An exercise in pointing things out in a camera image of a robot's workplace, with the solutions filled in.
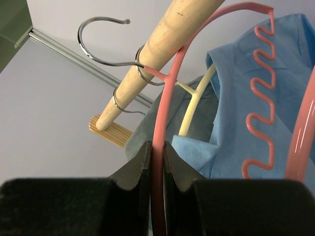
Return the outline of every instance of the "yellow hanger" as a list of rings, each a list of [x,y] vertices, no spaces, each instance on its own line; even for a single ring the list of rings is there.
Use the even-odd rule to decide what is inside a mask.
[[[187,92],[191,94],[191,100],[187,107],[181,128],[179,130],[179,134],[178,134],[179,136],[187,135],[193,114],[195,113],[199,100],[215,72],[216,72],[216,67],[214,64],[212,64],[207,70],[207,72],[205,73],[205,75],[202,77],[196,90],[193,90],[188,85],[180,81],[177,81],[179,86],[181,86],[183,89],[185,89]]]

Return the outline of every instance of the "wooden dowel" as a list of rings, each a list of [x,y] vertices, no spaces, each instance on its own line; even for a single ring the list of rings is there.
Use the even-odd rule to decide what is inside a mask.
[[[173,0],[143,47],[140,63],[161,70],[223,2],[224,0]],[[149,80],[153,78],[145,71],[142,73]],[[146,85],[135,66],[132,66],[116,91],[119,106],[126,108]],[[96,122],[97,129],[108,128],[120,113],[111,99]]]

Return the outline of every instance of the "metal hanger hook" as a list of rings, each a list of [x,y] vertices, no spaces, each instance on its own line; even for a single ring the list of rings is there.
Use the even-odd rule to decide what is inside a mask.
[[[114,89],[114,92],[113,92],[113,100],[114,100],[115,106],[116,106],[119,110],[121,110],[122,112],[126,112],[126,113],[140,113],[140,114],[142,114],[143,116],[146,115],[144,112],[141,112],[141,111],[127,111],[127,110],[124,110],[123,108],[121,108],[120,106],[118,106],[117,101],[116,101],[116,90],[117,90],[117,88],[118,88],[118,87],[116,87],[116,88]]]
[[[136,57],[135,57],[135,59],[134,59],[136,63],[139,62],[139,55],[140,55],[140,52],[141,52],[141,50],[143,49],[143,47],[144,47],[144,44],[138,49],[138,51],[137,51],[137,53],[136,53]],[[154,85],[154,86],[165,85],[164,82],[163,82],[163,83],[155,83],[155,82],[153,82],[153,81],[148,80],[148,79],[142,74],[142,72],[141,72],[139,66],[136,66],[136,68],[137,68],[138,75],[139,75],[145,82],[147,82],[148,84]]]
[[[144,65],[138,62],[134,62],[134,61],[126,61],[126,62],[109,62],[109,61],[105,61],[102,60],[100,58],[97,58],[96,56],[94,56],[88,49],[87,47],[84,45],[83,43],[83,39],[82,39],[82,33],[83,33],[83,29],[90,23],[94,22],[94,21],[109,21],[109,22],[113,22],[113,23],[117,23],[117,24],[130,24],[130,20],[126,19],[126,20],[118,20],[115,18],[111,18],[111,17],[105,17],[105,16],[96,16],[96,17],[92,17],[87,19],[86,21],[84,21],[78,30],[78,41],[79,41],[79,45],[82,49],[82,51],[92,60],[103,64],[103,65],[108,65],[108,66],[127,66],[127,65],[136,65],[139,66],[141,68],[144,68]]]

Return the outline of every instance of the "ribbed wooden piece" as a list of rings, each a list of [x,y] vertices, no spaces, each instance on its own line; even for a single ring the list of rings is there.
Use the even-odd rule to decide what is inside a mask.
[[[93,133],[101,136],[102,138],[105,138],[108,141],[111,141],[112,143],[124,148],[125,143],[128,141],[128,139],[132,135],[132,132],[114,122],[106,130],[99,131],[96,128],[96,122],[99,119],[99,117],[100,115],[96,115],[92,117],[89,123],[89,129]]]

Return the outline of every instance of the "clothing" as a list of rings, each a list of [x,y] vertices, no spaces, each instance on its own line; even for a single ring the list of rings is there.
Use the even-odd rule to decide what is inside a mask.
[[[269,20],[260,25],[270,30]],[[272,138],[275,166],[266,171],[251,165],[249,174],[252,178],[283,178],[295,121],[315,64],[315,32],[305,15],[291,14],[275,19],[275,35],[266,37],[276,46],[276,60],[260,58],[275,70],[276,88],[269,90],[259,84],[255,86],[275,103],[275,122],[268,126],[253,119],[252,124]],[[211,83],[219,99],[211,138],[208,142],[176,135],[173,138],[172,146],[179,156],[205,177],[243,178],[241,167],[246,159],[268,163],[267,143],[246,127],[249,113],[270,117],[269,104],[250,88],[253,77],[271,81],[270,73],[254,61],[252,53],[255,49],[271,55],[270,46],[259,40],[252,28],[232,43],[208,52],[207,66],[214,63],[217,69]],[[314,145],[311,159],[315,161]],[[313,162],[309,160],[305,185],[315,194]]]
[[[197,79],[188,83],[188,85],[192,89],[196,89],[202,77],[203,76],[198,77]],[[135,132],[126,142],[125,153],[128,160],[132,159],[137,154],[145,141],[152,141],[160,99],[161,94],[154,101],[146,116],[142,119]],[[167,118],[165,137],[166,141],[171,142],[173,135],[179,133],[179,129],[183,122],[183,118],[190,100],[190,93],[186,92],[179,85],[174,87],[170,110]],[[198,103],[187,133],[187,137],[205,142],[210,139],[218,104],[219,101],[213,91],[211,84],[209,83]]]

